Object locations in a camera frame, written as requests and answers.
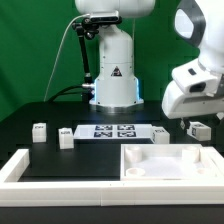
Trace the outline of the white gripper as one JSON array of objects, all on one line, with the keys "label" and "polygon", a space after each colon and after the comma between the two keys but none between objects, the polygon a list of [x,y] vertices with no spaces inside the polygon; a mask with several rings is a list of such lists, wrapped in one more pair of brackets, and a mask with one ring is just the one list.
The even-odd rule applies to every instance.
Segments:
[{"label": "white gripper", "polygon": [[189,117],[224,112],[224,96],[209,97],[204,94],[184,94],[174,81],[171,81],[164,93],[162,110],[169,119],[182,118],[180,127],[187,130]]}]

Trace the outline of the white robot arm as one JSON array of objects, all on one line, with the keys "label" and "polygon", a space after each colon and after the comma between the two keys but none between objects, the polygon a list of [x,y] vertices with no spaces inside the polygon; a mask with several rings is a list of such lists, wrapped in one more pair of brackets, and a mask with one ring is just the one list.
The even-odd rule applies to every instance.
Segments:
[{"label": "white robot arm", "polygon": [[[117,28],[123,18],[149,15],[156,0],[75,0],[84,34],[100,36],[100,74],[90,104],[116,113],[143,103],[133,74],[132,38]],[[170,118],[224,113],[224,0],[180,0],[175,31],[199,56],[172,70],[162,110]]]}]

